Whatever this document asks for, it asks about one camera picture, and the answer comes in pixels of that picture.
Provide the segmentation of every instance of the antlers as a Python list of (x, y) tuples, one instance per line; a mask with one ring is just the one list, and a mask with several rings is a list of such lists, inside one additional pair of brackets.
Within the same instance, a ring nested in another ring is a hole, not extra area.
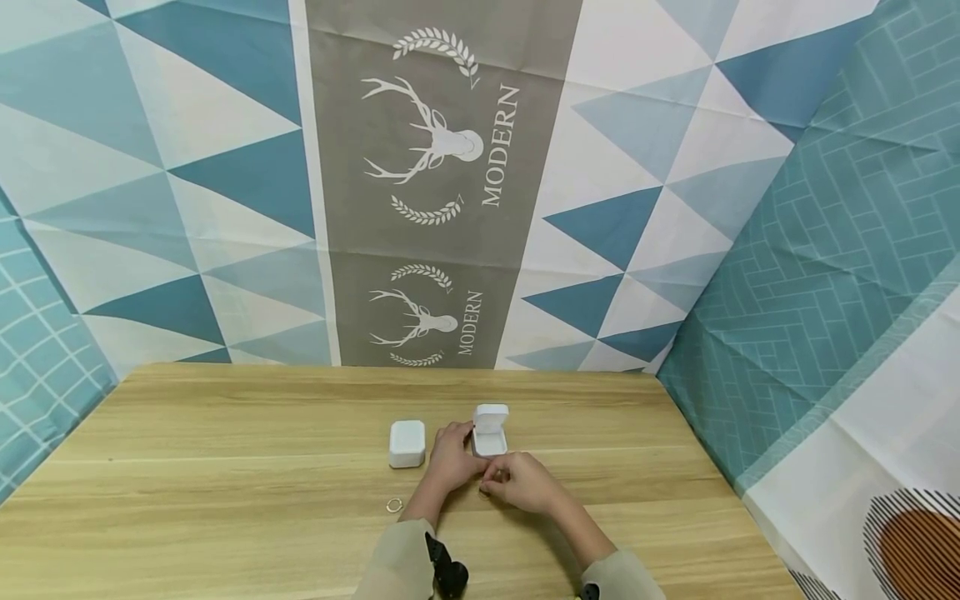
[[(417, 125), (416, 123), (411, 123), (410, 125), (412, 127), (415, 127), (419, 130), (425, 130), (430, 133), (434, 133), (438, 129), (446, 129), (446, 120), (444, 119), (444, 116), (441, 115), (436, 110), (431, 110), (429, 106), (424, 104), (423, 101), (420, 99), (420, 96), (417, 95), (417, 92), (414, 91), (413, 86), (410, 85), (410, 82), (403, 79), (402, 77), (397, 77), (396, 79), (402, 84), (404, 84), (405, 87), (401, 87), (397, 84), (391, 84), (389, 82), (385, 82), (377, 78), (361, 80), (365, 84), (376, 84), (376, 87), (370, 90), (369, 92), (367, 92), (367, 94), (363, 98), (361, 98), (361, 100), (366, 100), (371, 96), (375, 96), (376, 94), (379, 94), (385, 91), (395, 91), (395, 92), (401, 93), (404, 96), (407, 96), (408, 98), (410, 98), (410, 102), (412, 102), (417, 107), (417, 112), (420, 113), (420, 118), (423, 120), (423, 125)], [(416, 175), (420, 171), (423, 171), (427, 167), (435, 168), (437, 166), (440, 166), (440, 162), (443, 162), (444, 160), (443, 156), (440, 156), (440, 161), (434, 162), (436, 155), (432, 148), (411, 148), (410, 150), (415, 152), (422, 152), (423, 154), (420, 156), (420, 159), (417, 161), (417, 164), (415, 164), (413, 168), (411, 168), (406, 173), (393, 173), (391, 171), (387, 171), (386, 169), (375, 164), (372, 160), (368, 158), (364, 158), (364, 160), (366, 160), (367, 163), (370, 164), (370, 166), (376, 170), (376, 173), (367, 171), (365, 172), (365, 174), (378, 179), (399, 180), (395, 183), (395, 185), (402, 185), (407, 181), (411, 180), (414, 177), (414, 175)]]
[[(374, 296), (373, 298), (370, 299), (371, 302), (373, 302), (374, 300), (380, 300), (381, 298), (398, 298), (400, 300), (403, 300), (404, 302), (406, 302), (407, 306), (410, 307), (410, 310), (413, 311), (412, 313), (404, 313), (404, 315), (407, 317), (417, 317), (419, 319), (420, 316), (423, 315), (424, 313), (427, 315), (430, 314), (429, 311), (427, 311), (425, 308), (423, 308), (416, 302), (407, 298), (407, 295), (399, 290), (394, 290), (393, 292), (384, 292), (383, 290), (373, 290), (371, 293), (377, 294), (377, 296)], [(416, 325), (406, 325), (406, 327), (410, 329), (410, 332), (407, 333), (407, 335), (402, 340), (384, 340), (380, 336), (374, 335), (372, 333), (370, 335), (371, 337), (374, 338), (374, 340), (376, 340), (373, 343), (377, 344), (378, 346), (393, 346), (394, 348), (399, 348), (404, 344), (406, 344), (407, 342), (409, 342), (410, 340), (425, 334), (427, 331), (426, 329), (423, 328), (422, 323), (418, 323)]]

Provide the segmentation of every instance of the person's left hand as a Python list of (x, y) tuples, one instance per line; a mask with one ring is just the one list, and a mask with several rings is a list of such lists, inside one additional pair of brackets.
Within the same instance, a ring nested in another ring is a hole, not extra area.
[(471, 421), (454, 421), (437, 431), (433, 450), (430, 452), (430, 465), (423, 475), (424, 481), (429, 480), (447, 494), (487, 469), (490, 461), (468, 454), (465, 449), (472, 430)]

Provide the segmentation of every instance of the laurel wreath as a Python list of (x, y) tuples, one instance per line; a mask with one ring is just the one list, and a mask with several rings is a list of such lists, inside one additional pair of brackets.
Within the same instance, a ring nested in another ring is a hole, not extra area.
[(446, 205), (440, 210), (414, 210), (410, 206), (403, 203), (402, 200), (398, 199), (396, 196), (390, 197), (390, 204), (394, 207), (394, 210), (408, 221), (413, 221), (417, 225), (442, 225), (447, 221), (452, 220), (458, 214), (460, 214), (461, 208), (464, 206), (464, 198), (460, 194), (457, 194), (456, 200), (451, 200), (446, 203)]
[(444, 288), (448, 294), (453, 291), (453, 281), (450, 280), (450, 277), (446, 276), (446, 273), (439, 268), (430, 265), (405, 265), (390, 273), (390, 281), (396, 281), (408, 275), (428, 276), (436, 281), (437, 285)]
[(393, 360), (397, 361), (398, 363), (406, 367), (431, 367), (439, 363), (444, 358), (444, 353), (440, 351), (434, 354), (430, 354), (426, 358), (413, 360), (410, 358), (403, 358), (402, 356), (398, 356), (391, 352), (390, 358), (392, 358)]
[(418, 48), (436, 50), (451, 57), (457, 63), (460, 73), (470, 79), (470, 89), (476, 87), (477, 83), (480, 82), (479, 77), (473, 79), (477, 74), (477, 69), (480, 68), (480, 63), (476, 61), (476, 55), (470, 52), (464, 41), (457, 39), (456, 34), (448, 34), (436, 27), (424, 27), (398, 39), (394, 48), (396, 48), (394, 60), (405, 57), (411, 50), (417, 50)]

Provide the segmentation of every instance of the wood grain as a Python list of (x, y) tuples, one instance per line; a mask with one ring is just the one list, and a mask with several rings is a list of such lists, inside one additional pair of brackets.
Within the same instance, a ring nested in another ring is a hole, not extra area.
[[(347, 599), (422, 475), (387, 466), (391, 422), (432, 443), (482, 402), (671, 600), (801, 598), (653, 377), (189, 364), (132, 374), (0, 507), (0, 597)], [(556, 530), (475, 483), (441, 535), (467, 600), (575, 589)]]

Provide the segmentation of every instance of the sleeve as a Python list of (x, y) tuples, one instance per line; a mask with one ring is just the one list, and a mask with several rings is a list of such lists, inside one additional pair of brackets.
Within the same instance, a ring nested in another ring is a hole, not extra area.
[(584, 571), (583, 584), (600, 588), (600, 600), (666, 600), (640, 559), (625, 550), (591, 564)]
[(424, 534), (434, 535), (424, 519), (387, 528), (353, 600), (428, 600), (433, 595), (433, 565)]

